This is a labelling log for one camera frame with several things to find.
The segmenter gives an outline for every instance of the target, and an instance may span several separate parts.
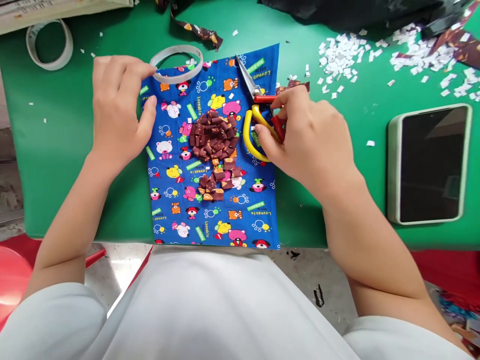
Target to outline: phone case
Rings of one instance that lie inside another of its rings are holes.
[[[400,221],[400,188],[401,188],[401,166],[402,166],[402,126],[405,117],[429,113],[437,110],[446,110],[466,107],[465,138],[463,142],[463,155],[460,176],[460,194],[458,199],[458,215],[450,219],[437,219],[425,221]],[[419,225],[433,223],[447,223],[460,219],[464,212],[465,185],[467,181],[467,163],[470,144],[470,130],[472,127],[472,107],[467,103],[458,103],[448,106],[434,107],[426,110],[407,112],[394,117],[387,128],[387,217],[400,225]]]

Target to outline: hand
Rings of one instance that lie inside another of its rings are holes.
[[[305,86],[278,95],[272,109],[285,122],[285,141],[279,144],[270,131],[255,125],[261,147],[283,172],[299,181],[322,204],[341,193],[361,175],[354,163],[349,128],[344,117],[327,101],[310,100]]]
[[[93,147],[89,157],[116,177],[152,135],[157,98],[148,98],[140,121],[137,98],[142,80],[157,69],[131,56],[98,56],[93,62]]]

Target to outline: person's left hand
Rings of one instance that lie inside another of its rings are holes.
[[[98,56],[93,61],[93,147],[89,157],[117,176],[152,135],[157,98],[152,95],[137,119],[142,80],[157,69],[131,56]]]

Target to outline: white shirt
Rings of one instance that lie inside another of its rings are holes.
[[[107,319],[80,283],[40,290],[0,332],[2,360],[471,360],[408,322],[366,316],[340,336],[265,255],[163,247]]]

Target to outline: blue patterned fabric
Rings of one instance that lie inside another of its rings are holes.
[[[240,58],[265,94],[274,95],[279,45]],[[176,76],[193,67],[162,69],[161,74]],[[151,95],[158,102],[146,150],[156,242],[279,249],[274,165],[261,163],[244,145],[243,120],[252,99],[235,57],[205,62],[197,76],[182,84],[160,84],[149,77],[140,91],[142,109]],[[202,200],[198,192],[199,179],[210,176],[213,164],[196,158],[189,146],[190,124],[210,109],[225,118],[237,114],[236,165],[243,170],[242,176],[232,177],[234,188],[224,191],[224,200],[215,202]]]

